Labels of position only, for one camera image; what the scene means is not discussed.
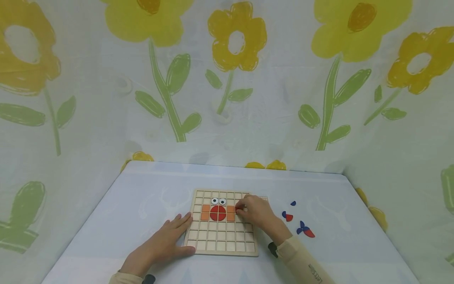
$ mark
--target table surface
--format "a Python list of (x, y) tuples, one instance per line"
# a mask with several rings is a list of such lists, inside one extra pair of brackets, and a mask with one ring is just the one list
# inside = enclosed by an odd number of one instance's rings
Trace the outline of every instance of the table surface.
[[(267, 196), (337, 284), (417, 284), (417, 279), (345, 176), (296, 171), (131, 161), (49, 272), (44, 284), (103, 283), (165, 220), (189, 211), (196, 188)], [(258, 235), (259, 256), (195, 255), (152, 267), (159, 283), (295, 283)]]

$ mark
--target child's right hand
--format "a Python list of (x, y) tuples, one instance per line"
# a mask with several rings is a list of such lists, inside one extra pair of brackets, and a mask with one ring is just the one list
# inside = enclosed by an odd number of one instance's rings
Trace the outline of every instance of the child's right hand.
[(287, 226), (274, 215), (270, 204), (256, 195), (245, 195), (236, 204), (237, 214), (254, 226), (261, 228), (279, 246), (286, 239), (292, 237)]

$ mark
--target sleeve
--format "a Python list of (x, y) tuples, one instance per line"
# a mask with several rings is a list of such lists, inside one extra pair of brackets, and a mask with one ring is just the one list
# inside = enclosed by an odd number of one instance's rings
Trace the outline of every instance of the sleeve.
[(143, 279), (132, 274), (117, 272), (110, 278), (109, 284), (142, 284)]
[(335, 284), (296, 236), (279, 245), (276, 252), (298, 283)]

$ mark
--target flower stem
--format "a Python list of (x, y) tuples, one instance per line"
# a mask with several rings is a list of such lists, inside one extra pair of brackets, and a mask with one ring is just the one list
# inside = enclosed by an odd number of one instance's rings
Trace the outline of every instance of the flower stem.
[(395, 90), (393, 94), (389, 98), (387, 98), (386, 101), (379, 108), (377, 108), (377, 110), (374, 111), (374, 113), (371, 114), (371, 116), (369, 116), (368, 119), (366, 119), (364, 126), (368, 125), (369, 122), (371, 122), (375, 117), (377, 117), (377, 115), (379, 115), (395, 98), (397, 98), (401, 91), (402, 89)]
[(44, 97), (46, 98), (46, 104), (49, 109), (50, 116), (52, 117), (52, 128), (54, 130), (54, 139), (55, 139), (55, 148), (57, 150), (57, 156), (61, 155), (61, 146), (60, 146), (60, 134), (58, 132), (57, 122), (55, 121), (55, 112), (54, 107), (52, 106), (52, 101), (50, 100), (49, 91), (47, 87), (44, 87)]
[(330, 73), (325, 84), (325, 98), (323, 101), (323, 124), (321, 128), (320, 138), (318, 140), (317, 151), (324, 151), (326, 148), (326, 138), (330, 131), (331, 119), (334, 111), (334, 96), (336, 94), (336, 79), (341, 56), (337, 56), (331, 66)]
[(229, 75), (228, 75), (228, 79), (227, 79), (227, 85), (226, 85), (226, 90), (224, 92), (224, 96), (222, 97), (222, 101), (221, 101), (221, 104), (219, 105), (219, 107), (217, 108), (217, 114), (218, 115), (221, 115), (222, 112), (224, 111), (224, 108), (226, 106), (226, 103), (227, 103), (227, 99), (228, 99), (228, 95), (230, 93), (230, 87), (232, 86), (232, 81), (233, 81), (233, 71), (230, 71)]
[(181, 129), (181, 122), (180, 118), (178, 117), (177, 111), (175, 110), (175, 105), (173, 104), (172, 98), (168, 91), (167, 85), (164, 82), (163, 76), (159, 71), (158, 62), (156, 60), (156, 55), (154, 53), (154, 46), (153, 42), (150, 39), (149, 42), (149, 51), (150, 51), (150, 61), (151, 67), (153, 71), (153, 79), (156, 83), (156, 87), (158, 88), (159, 93), (161, 94), (161, 98), (164, 101), (164, 104), (167, 109), (167, 115), (170, 120), (170, 124), (172, 125), (173, 133), (175, 134), (175, 138), (177, 142), (186, 142), (186, 135)]

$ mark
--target flower center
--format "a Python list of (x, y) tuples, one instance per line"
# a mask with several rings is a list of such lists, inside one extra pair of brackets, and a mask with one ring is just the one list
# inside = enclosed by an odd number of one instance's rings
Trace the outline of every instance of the flower center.
[(38, 64), (39, 43), (30, 29), (20, 25), (12, 25), (5, 30), (5, 41), (14, 56), (30, 64)]
[(140, 8), (147, 11), (150, 15), (154, 15), (159, 10), (159, 5), (161, 5), (161, 0), (137, 0)]
[(242, 32), (236, 30), (230, 34), (228, 39), (228, 50), (232, 54), (237, 55), (242, 52), (244, 50), (244, 45), (244, 34)]
[(375, 5), (358, 3), (348, 19), (348, 29), (352, 32), (362, 31), (367, 28), (377, 16)]
[(432, 57), (428, 53), (420, 53), (413, 57), (411, 62), (407, 65), (407, 72), (416, 75), (424, 71), (430, 63)]

